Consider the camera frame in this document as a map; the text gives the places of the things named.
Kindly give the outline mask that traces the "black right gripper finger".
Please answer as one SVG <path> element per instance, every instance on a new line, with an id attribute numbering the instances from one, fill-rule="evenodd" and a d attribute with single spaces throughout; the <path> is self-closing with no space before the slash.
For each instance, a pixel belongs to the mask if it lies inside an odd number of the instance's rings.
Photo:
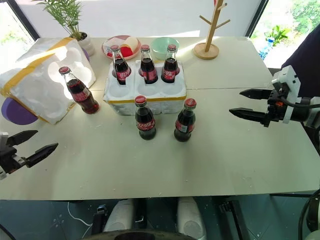
<path id="1" fill-rule="evenodd" d="M 243 90 L 239 94 L 249 99 L 268 100 L 271 92 L 269 89 L 251 88 Z"/>
<path id="2" fill-rule="evenodd" d="M 269 119 L 268 115 L 264 112 L 254 111 L 252 109 L 243 107 L 231 108 L 228 111 L 238 118 L 253 122 L 259 122 L 264 127 L 269 127 L 270 125 L 271 120 Z"/>

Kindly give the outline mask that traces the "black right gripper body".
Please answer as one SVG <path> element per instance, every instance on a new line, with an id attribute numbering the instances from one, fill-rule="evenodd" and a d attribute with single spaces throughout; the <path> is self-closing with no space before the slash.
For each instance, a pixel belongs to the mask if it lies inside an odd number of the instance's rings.
<path id="1" fill-rule="evenodd" d="M 267 119 L 273 122 L 282 121 L 285 117 L 287 106 L 281 101 L 282 95 L 275 89 L 270 92 L 267 99 Z"/>

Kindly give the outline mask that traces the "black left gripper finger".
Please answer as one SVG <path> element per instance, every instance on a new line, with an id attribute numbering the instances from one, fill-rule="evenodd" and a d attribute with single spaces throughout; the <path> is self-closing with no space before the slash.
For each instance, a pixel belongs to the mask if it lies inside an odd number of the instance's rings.
<path id="1" fill-rule="evenodd" d="M 53 153 L 58 145 L 58 143 L 53 143 L 38 149 L 34 154 L 25 159 L 25 165 L 28 168 L 31 168 L 34 165 L 38 164 L 39 162 L 47 158 L 51 153 Z"/>
<path id="2" fill-rule="evenodd" d="M 10 136 L 7 139 L 6 144 L 10 147 L 20 145 L 28 141 L 31 137 L 33 137 L 38 131 L 37 130 L 24 130 L 15 135 Z"/>

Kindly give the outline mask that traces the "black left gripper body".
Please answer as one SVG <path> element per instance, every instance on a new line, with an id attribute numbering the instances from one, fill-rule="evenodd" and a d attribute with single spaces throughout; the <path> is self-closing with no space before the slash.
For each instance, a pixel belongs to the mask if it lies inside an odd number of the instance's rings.
<path id="1" fill-rule="evenodd" d="M 12 174 L 26 164 L 23 157 L 17 155 L 13 146 L 6 145 L 0 150 L 0 173 Z"/>

